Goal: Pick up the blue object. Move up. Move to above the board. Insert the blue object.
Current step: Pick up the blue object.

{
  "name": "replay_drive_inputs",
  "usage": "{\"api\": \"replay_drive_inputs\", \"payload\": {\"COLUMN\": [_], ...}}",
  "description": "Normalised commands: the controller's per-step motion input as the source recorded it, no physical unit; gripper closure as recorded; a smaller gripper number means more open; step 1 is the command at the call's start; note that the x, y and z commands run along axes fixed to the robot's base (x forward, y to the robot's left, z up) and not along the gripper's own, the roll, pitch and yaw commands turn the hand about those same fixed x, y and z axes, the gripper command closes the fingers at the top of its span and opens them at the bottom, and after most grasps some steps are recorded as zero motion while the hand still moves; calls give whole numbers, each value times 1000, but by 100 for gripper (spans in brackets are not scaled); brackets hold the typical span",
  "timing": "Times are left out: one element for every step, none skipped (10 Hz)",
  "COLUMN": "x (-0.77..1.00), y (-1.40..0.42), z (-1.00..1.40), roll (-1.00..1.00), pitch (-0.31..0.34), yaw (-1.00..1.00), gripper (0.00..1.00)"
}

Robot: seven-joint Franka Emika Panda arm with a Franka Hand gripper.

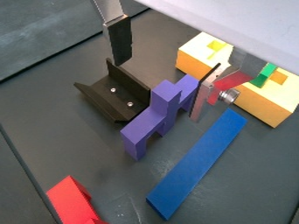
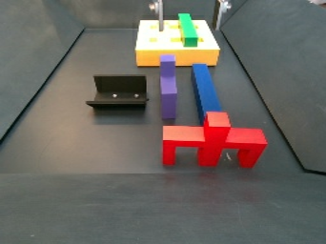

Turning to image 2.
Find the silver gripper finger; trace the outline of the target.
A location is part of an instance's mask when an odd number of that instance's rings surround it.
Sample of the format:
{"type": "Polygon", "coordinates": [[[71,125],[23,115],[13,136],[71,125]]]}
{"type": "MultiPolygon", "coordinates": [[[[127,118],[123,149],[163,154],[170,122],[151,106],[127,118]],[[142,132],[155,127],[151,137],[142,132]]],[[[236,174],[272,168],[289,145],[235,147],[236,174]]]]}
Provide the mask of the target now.
{"type": "Polygon", "coordinates": [[[231,0],[216,0],[216,4],[218,4],[218,14],[216,14],[215,30],[219,30],[223,14],[231,9],[231,0]]]}
{"type": "Polygon", "coordinates": [[[163,0],[152,0],[150,3],[150,10],[155,12],[159,21],[159,30],[164,30],[164,18],[163,18],[163,0]]]}

